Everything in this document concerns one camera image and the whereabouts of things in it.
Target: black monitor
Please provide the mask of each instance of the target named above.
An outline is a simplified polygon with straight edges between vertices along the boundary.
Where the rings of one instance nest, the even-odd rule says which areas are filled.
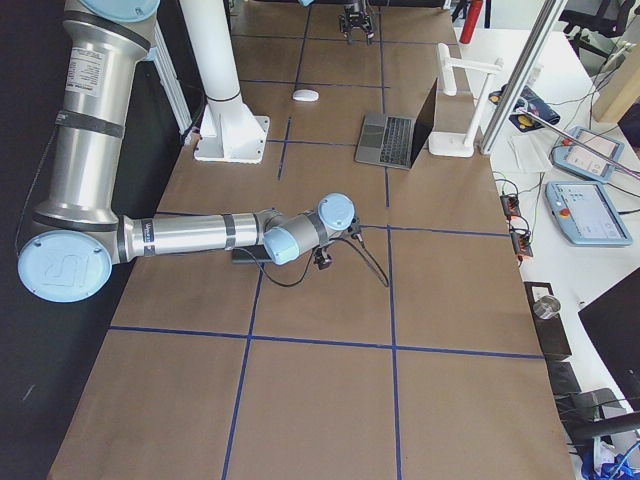
[[[579,312],[593,346],[634,410],[640,410],[640,269]]]

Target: laptop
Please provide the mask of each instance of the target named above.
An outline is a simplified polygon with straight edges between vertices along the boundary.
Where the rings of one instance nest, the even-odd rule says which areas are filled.
[[[409,170],[435,124],[437,82],[436,79],[415,119],[368,113],[358,141],[356,162]]]

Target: white stand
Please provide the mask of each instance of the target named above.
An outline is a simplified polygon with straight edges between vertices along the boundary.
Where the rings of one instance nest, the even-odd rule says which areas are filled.
[[[429,152],[433,155],[445,157],[471,157],[475,151],[473,142],[480,125],[480,119],[484,108],[489,101],[489,93],[493,85],[493,78],[496,73],[502,70],[502,59],[496,60],[495,64],[473,62],[451,58],[449,47],[444,43],[438,44],[438,63],[440,65],[440,78],[443,81],[443,91],[445,95],[454,96],[457,93],[456,81],[453,76],[453,67],[460,67],[469,70],[478,70],[487,74],[476,110],[471,118],[471,123],[466,133],[452,132],[431,132],[429,135]]]
[[[197,160],[260,163],[269,129],[243,103],[222,0],[180,0],[207,95]]]

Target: label on robot arm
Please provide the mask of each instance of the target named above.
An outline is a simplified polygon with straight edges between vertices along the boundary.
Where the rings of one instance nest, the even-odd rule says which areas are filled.
[[[102,90],[105,57],[104,53],[78,47],[72,48],[65,90],[99,97]]]

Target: blue cable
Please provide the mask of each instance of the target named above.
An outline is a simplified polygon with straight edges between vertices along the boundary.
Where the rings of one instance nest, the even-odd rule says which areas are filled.
[[[624,464],[624,462],[627,461],[627,459],[631,456],[631,453],[633,453],[633,451],[637,448],[640,447],[640,440],[637,441],[636,443],[633,444],[633,446],[631,448],[629,448],[629,450],[627,450],[627,453],[625,453],[622,458],[620,459],[620,461],[618,462],[618,464],[616,465],[616,467],[613,469],[613,471],[611,472],[611,475],[609,475],[609,477],[607,478],[607,480],[612,480],[617,473],[620,471],[620,469],[622,468],[622,465]]]

